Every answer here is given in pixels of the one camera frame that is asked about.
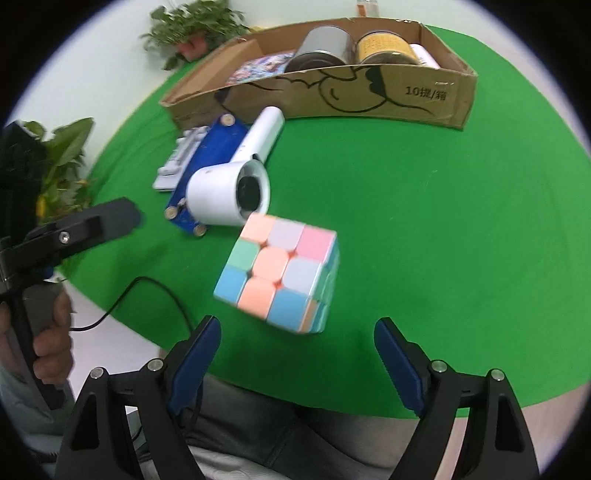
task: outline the metal can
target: metal can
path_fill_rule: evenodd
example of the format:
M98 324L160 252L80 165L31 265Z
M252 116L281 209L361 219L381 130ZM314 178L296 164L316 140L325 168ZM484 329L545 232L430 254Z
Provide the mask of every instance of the metal can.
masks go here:
M322 25L308 32L285 71L298 72L351 65L354 56L351 35L342 28Z
M404 63L419 65L419 59L400 35L388 30L366 33L357 42L360 64Z

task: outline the green tablecloth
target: green tablecloth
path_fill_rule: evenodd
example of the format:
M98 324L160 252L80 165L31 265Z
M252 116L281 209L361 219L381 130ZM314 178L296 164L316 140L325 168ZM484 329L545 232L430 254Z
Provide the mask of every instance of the green tablecloth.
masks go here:
M107 308L136 275L161 280L195 324L205 314L222 322L212 373L307 406L411 416L374 350L382 316L458 371L503 369L524 406L585 382L589 159L507 61L473 38L435 31L479 73L463 132L380 119L293 120L267 162L269 212L339 234L324 333L291 335L215 300L238 230L212 228L195 239L164 220L168 195L151 184L177 131L157 102L187 69L137 109L96 164L96 201L127 196L145 223L77 259L74 285ZM172 301L151 285L138 286L115 317L164 348L187 336Z

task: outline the white floor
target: white floor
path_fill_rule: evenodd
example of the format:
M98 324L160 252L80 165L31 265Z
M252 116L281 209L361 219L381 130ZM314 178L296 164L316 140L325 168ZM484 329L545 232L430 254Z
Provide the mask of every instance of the white floor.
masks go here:
M104 314L104 310L69 282L66 282L66 290L77 312L73 315L74 326L89 325ZM138 370L148 360L157 357L159 350L157 345L111 316L88 332L72 332L72 340L75 365L70 383L75 395L78 395L94 367L104 367L111 374Z

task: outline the rubik's cube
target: rubik's cube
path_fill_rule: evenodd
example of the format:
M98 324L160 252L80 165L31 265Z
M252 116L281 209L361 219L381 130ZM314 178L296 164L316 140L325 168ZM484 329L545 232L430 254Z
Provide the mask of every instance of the rubik's cube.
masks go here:
M213 295L276 327L318 333L338 268L336 232L252 213Z

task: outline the white plastic part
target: white plastic part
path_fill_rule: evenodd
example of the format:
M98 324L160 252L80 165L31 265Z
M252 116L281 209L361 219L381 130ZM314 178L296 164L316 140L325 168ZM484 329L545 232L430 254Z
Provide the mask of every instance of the white plastic part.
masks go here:
M181 170L181 165L175 161L168 161L164 167L158 169L158 175L175 175Z
M271 201L267 171L258 160L233 161L197 170L187 184L187 208L192 217L206 225L242 226L252 213L238 206L238 181L255 177L261 190L257 213L265 214Z
M418 61L421 62L423 67L431 67L432 69L441 68L425 47L419 45L418 43L411 43L410 47L418 57Z
M189 160L208 131L207 126L184 131L186 136L177 139L177 148L170 154L166 163L158 169L158 176L152 184L154 190L172 192L177 187Z
M264 108L238 145L230 162L254 158L264 164L284 124L285 118L281 110L276 106Z

